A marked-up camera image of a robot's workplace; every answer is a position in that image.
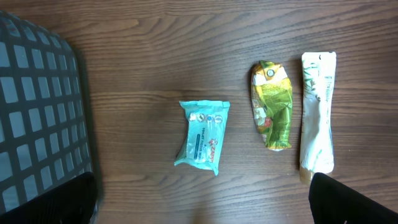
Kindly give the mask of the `teal wet wipes pack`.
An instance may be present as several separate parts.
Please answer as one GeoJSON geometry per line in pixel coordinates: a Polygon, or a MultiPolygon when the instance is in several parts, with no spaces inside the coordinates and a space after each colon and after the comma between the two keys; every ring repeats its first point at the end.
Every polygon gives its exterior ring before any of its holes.
{"type": "Polygon", "coordinates": [[[188,164],[219,174],[219,163],[230,102],[180,101],[188,121],[188,131],[174,165],[188,164]]]}

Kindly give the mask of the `white tube gold cap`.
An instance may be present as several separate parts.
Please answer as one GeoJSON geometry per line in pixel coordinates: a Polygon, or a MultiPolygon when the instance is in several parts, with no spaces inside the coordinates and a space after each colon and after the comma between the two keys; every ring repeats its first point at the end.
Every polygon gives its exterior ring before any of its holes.
{"type": "Polygon", "coordinates": [[[305,184],[309,184],[317,172],[331,174],[335,166],[331,103],[336,64],[336,52],[305,52],[302,55],[300,180],[305,184]]]}

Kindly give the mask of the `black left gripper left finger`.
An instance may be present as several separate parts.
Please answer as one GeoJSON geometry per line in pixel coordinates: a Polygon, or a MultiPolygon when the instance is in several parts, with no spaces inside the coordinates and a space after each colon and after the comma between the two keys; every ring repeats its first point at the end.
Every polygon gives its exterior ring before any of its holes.
{"type": "Polygon", "coordinates": [[[1,224],[89,223],[98,198],[93,173],[85,172],[1,215],[1,224]]]}

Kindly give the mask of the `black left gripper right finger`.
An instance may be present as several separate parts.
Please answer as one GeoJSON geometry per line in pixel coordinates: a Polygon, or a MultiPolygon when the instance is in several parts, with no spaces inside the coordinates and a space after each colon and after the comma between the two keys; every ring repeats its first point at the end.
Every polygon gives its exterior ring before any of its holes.
{"type": "Polygon", "coordinates": [[[397,223],[397,213],[323,173],[316,173],[308,199],[314,223],[397,223]]]}

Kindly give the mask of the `green snack pouch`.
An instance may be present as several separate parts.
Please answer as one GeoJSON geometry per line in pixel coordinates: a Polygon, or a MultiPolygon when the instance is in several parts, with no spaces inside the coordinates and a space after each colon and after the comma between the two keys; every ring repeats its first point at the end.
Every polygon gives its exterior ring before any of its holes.
{"type": "Polygon", "coordinates": [[[268,150],[291,147],[292,95],[292,84],[282,64],[265,60],[255,64],[251,75],[252,111],[257,131],[268,150]]]}

